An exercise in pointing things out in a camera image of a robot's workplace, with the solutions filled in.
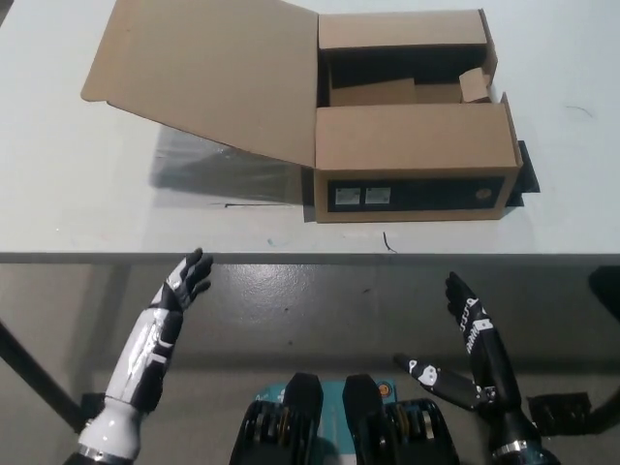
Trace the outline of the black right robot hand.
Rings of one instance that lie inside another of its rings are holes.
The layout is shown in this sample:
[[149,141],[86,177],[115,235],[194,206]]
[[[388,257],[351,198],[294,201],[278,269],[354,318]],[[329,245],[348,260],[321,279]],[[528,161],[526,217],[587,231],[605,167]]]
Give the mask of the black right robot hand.
[[519,386],[498,329],[480,298],[454,272],[446,279],[446,297],[473,378],[405,354],[394,355],[394,363],[428,392],[480,416],[489,428],[494,464],[535,463],[542,452],[542,438],[522,410]]

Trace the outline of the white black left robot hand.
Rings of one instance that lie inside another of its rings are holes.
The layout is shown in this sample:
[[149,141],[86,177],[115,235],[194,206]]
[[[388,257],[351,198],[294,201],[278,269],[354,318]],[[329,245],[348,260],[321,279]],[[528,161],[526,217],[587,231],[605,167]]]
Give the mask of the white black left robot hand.
[[210,287],[213,257],[201,248],[186,255],[139,314],[118,358],[101,412],[77,440],[68,464],[133,464],[141,425],[157,408],[184,314]]

